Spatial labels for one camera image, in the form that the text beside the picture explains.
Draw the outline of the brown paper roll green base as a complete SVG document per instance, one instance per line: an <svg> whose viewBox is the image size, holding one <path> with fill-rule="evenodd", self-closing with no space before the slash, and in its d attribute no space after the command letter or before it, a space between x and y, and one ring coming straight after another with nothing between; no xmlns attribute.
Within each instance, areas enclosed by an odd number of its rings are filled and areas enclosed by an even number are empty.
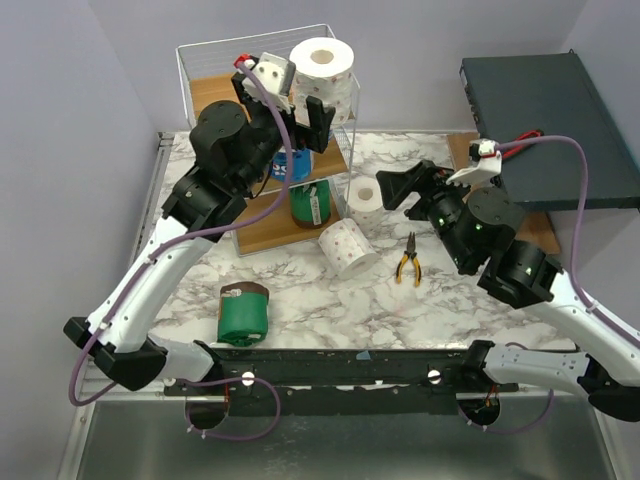
<svg viewBox="0 0 640 480"><path fill-rule="evenodd" d="M316 229L331 218L331 192L328 180L297 186L289 190L291 217L296 225Z"/></svg>

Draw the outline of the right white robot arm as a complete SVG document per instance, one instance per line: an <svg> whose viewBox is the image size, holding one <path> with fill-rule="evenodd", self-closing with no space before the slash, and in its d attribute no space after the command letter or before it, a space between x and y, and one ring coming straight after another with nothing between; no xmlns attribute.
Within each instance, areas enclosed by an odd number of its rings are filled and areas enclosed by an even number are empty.
<svg viewBox="0 0 640 480"><path fill-rule="evenodd" d="M376 174L383 206L394 210L412 193L405 215L428 221L461 275L477 275L494 299L534 315L573 341L574 352L518 350L476 340L460 379L469 390L528 384L585 398L617 420L639 419L639 334L619 317L596 318L567 270L533 243L516 237L525 212L499 188L455 186L452 170L423 160L404 172Z"/></svg>

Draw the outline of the blue-bottom paper roll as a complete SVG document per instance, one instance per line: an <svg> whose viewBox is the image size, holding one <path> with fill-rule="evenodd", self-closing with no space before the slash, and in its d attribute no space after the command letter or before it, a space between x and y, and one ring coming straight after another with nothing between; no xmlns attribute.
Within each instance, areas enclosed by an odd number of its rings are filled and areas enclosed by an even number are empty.
<svg viewBox="0 0 640 480"><path fill-rule="evenodd" d="M293 151L293 167L291 174L291 182L296 183L309 177L314 168L314 155L309 149ZM272 161L271 177L277 181L283 182L287 175L287 157L284 148L281 148L274 156Z"/></svg>

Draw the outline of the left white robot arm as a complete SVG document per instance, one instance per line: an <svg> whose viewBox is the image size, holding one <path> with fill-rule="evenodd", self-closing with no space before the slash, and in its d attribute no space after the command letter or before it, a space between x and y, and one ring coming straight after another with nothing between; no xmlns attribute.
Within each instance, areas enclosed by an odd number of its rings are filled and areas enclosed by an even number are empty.
<svg viewBox="0 0 640 480"><path fill-rule="evenodd" d="M150 336L153 321L184 275L230 230L256 223L268 207L243 221L252 188L283 147L322 153L329 143L334 108L309 96L309 125L297 123L286 88L249 92L249 79L231 79L237 98L219 100L201 112L189 141L194 165L174 185L148 243L106 301L87 317L72 317L65 335L114 384L138 391L161 378L186 379L201 395L222 380L206 348Z"/></svg>

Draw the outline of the pink dotted paper roll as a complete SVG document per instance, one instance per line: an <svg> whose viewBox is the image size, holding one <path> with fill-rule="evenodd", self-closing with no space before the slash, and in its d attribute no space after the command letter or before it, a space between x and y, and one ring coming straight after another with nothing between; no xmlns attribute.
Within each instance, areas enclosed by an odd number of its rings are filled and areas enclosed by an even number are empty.
<svg viewBox="0 0 640 480"><path fill-rule="evenodd" d="M365 273L380 258L351 218L342 219L326 228L319 236L318 242L341 280Z"/></svg>

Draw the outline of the white wire wooden shelf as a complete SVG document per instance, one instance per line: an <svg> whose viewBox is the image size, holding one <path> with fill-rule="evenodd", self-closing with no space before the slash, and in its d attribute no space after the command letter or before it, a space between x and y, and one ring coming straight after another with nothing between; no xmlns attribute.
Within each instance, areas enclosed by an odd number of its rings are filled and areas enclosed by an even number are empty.
<svg viewBox="0 0 640 480"><path fill-rule="evenodd" d="M233 61L239 54L260 55L268 52L288 58L296 45L308 39L334 36L329 25L316 24L179 46L176 57L188 125L194 127L201 111L209 104L237 99L232 76ZM346 196L351 190L359 96L360 84L352 74L346 81L346 92L342 94L342 98L349 101L349 108L343 109L339 114L343 123L332 126L328 147L324 153L313 156L313 169L309 175L292 184L293 187L298 187L317 181L328 182L331 216L327 224L312 229L297 225L291 216L290 201L285 199L266 219L231 234L238 255L249 255L316 239L329 225L349 215Z"/></svg>

